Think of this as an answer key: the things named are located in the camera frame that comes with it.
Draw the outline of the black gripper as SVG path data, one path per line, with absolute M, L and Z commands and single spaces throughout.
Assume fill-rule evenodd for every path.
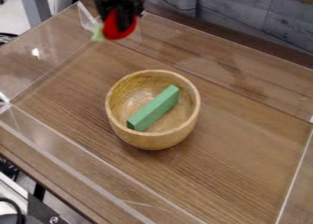
M 144 0 L 93 0 L 95 7 L 101 20 L 113 8 L 116 10 L 116 24 L 120 32 L 126 31 L 134 23 L 135 16 L 142 16 L 144 11 Z

